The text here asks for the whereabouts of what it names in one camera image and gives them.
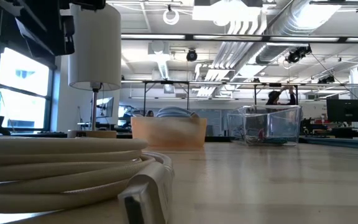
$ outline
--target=wooden table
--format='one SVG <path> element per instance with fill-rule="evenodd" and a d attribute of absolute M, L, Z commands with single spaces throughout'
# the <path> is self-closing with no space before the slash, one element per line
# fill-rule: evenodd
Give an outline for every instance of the wooden table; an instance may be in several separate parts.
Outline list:
<path fill-rule="evenodd" d="M 176 174 L 171 224 L 358 223 L 358 149 L 207 143 L 204 151 L 164 153 Z M 0 215 L 0 223 L 21 218 L 122 223 L 115 200 L 35 218 Z"/>

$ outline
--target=window frame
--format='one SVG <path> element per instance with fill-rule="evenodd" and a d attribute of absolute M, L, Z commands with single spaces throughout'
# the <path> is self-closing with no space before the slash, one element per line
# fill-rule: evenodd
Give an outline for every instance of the window frame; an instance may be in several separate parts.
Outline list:
<path fill-rule="evenodd" d="M 11 87 L 11 86 L 7 86 L 7 85 L 3 85 L 0 84 L 0 88 L 6 89 L 6 90 L 11 90 L 17 93 L 22 93 L 25 95 L 30 95 L 30 96 L 36 96 L 36 97 L 40 97 L 40 98 L 44 98 L 45 99 L 45 110 L 44 110 L 44 128 L 14 128 L 15 131 L 50 131 L 50 121 L 51 121 L 51 111 L 52 111 L 52 94 L 53 94 L 53 80 L 54 80 L 54 76 L 55 76 L 55 67 L 51 67 L 50 65 L 45 64 L 45 62 L 40 61 L 40 60 L 36 60 L 34 58 L 31 58 L 32 60 L 35 60 L 38 63 L 41 63 L 45 66 L 47 66 L 49 68 L 49 75 L 48 75 L 48 88 L 47 88 L 47 95 L 46 96 L 42 96 L 40 94 L 37 93 L 33 93 L 31 91 L 27 91 L 27 90 L 22 90 L 20 88 L 15 88 L 15 87 Z M 6 127 L 7 130 L 9 131 L 13 131 L 12 127 Z"/>

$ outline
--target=plastic storage bin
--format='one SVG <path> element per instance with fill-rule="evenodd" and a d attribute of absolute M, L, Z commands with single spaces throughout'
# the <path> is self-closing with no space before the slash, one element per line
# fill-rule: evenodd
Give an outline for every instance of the plastic storage bin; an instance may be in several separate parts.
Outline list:
<path fill-rule="evenodd" d="M 132 137 L 152 147 L 201 148 L 205 142 L 205 118 L 132 117 Z"/>
<path fill-rule="evenodd" d="M 300 106 L 243 106 L 227 115 L 230 137 L 248 145 L 295 146 Z"/>

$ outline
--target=white lampshade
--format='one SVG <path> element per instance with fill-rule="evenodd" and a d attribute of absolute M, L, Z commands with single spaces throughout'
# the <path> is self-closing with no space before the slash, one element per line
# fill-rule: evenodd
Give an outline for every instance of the white lampshade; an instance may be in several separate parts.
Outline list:
<path fill-rule="evenodd" d="M 75 53 L 69 56 L 68 83 L 73 88 L 101 90 L 121 87 L 121 15 L 110 5 L 96 12 L 71 6 Z"/>

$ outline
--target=orange bin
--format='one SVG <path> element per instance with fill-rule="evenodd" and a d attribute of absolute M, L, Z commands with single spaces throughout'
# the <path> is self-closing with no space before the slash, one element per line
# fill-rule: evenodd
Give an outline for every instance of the orange bin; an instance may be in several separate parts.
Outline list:
<path fill-rule="evenodd" d="M 132 117 L 132 137 L 151 147 L 203 147 L 206 118 Z"/>

